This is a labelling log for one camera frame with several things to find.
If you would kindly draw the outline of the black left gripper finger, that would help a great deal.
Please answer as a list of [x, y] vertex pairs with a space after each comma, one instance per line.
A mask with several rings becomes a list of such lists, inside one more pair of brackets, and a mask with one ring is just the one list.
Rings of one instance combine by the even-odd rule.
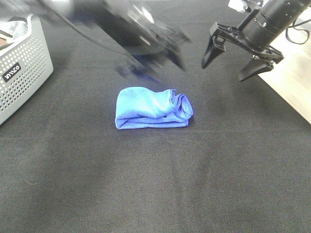
[[148, 55], [133, 55], [126, 61], [126, 64], [116, 66], [116, 72], [123, 78], [133, 75], [141, 80], [158, 83], [158, 74], [152, 67], [152, 63]]
[[182, 52], [180, 49], [169, 50], [167, 58], [177, 67], [179, 67], [183, 72], [187, 71], [186, 65], [182, 57]]

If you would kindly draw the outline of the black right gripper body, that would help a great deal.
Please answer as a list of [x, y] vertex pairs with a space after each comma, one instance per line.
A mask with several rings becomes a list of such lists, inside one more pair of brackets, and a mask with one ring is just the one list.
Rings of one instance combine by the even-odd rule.
[[219, 34], [220, 36], [225, 38], [225, 41], [239, 46], [250, 54], [260, 58], [272, 60], [277, 64], [284, 59], [282, 52], [278, 51], [270, 45], [266, 46], [263, 51], [256, 49], [254, 46], [247, 43], [247, 40], [243, 33], [239, 31], [236, 27], [226, 26], [215, 22], [209, 29], [209, 33], [210, 36], [214, 34]]

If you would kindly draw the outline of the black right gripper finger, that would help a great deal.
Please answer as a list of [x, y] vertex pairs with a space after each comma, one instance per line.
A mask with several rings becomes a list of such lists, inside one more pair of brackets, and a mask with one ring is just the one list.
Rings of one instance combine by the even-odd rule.
[[219, 34], [211, 35], [201, 61], [202, 69], [207, 68], [207, 66], [223, 52], [225, 52], [225, 38]]
[[269, 72], [274, 68], [273, 62], [262, 58], [253, 58], [240, 72], [238, 79], [243, 82], [258, 74]]

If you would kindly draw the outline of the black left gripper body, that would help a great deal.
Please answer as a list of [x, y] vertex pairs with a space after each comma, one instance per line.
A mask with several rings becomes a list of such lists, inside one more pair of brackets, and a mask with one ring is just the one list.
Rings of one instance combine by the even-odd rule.
[[146, 5], [103, 4], [102, 20], [102, 29], [132, 56], [177, 52], [190, 42], [180, 28], [154, 19]]

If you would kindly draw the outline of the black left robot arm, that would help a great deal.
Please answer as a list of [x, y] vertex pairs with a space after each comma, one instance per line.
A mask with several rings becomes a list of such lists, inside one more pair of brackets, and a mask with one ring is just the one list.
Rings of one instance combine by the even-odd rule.
[[156, 81], [157, 67], [171, 61], [182, 71], [186, 66], [181, 46], [190, 38], [151, 14], [149, 6], [131, 0], [41, 0], [43, 9], [59, 16], [73, 29], [74, 20], [95, 23], [125, 51], [125, 65], [116, 66], [123, 77]]

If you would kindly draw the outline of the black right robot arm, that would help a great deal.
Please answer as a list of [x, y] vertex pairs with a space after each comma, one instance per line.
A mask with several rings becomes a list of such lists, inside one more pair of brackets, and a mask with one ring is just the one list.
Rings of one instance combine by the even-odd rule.
[[209, 30], [207, 49], [201, 61], [206, 68], [225, 52], [225, 42], [239, 46], [253, 55], [251, 61], [239, 72], [242, 82], [269, 72], [284, 58], [271, 43], [311, 5], [309, 0], [269, 0], [263, 6], [253, 3], [250, 13], [238, 27], [215, 22]]

